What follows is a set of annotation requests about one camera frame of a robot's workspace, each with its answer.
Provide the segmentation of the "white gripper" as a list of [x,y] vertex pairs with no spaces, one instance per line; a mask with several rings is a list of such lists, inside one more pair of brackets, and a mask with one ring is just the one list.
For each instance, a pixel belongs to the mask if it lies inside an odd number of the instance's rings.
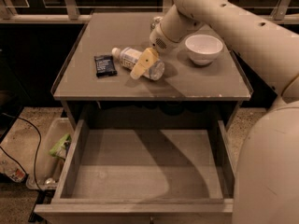
[[158,52],[167,53],[175,48],[174,43],[164,35],[160,24],[157,24],[150,33],[149,44],[152,48],[146,48],[141,53],[137,63],[130,73],[130,76],[133,79],[139,79],[159,60]]

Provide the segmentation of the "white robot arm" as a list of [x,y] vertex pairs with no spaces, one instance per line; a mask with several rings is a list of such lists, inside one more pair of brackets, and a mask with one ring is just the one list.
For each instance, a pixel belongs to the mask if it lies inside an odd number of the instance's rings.
[[254,95],[272,101],[239,151],[233,224],[299,224],[299,34],[227,0],[173,0],[132,77],[141,77],[194,22],[224,40]]

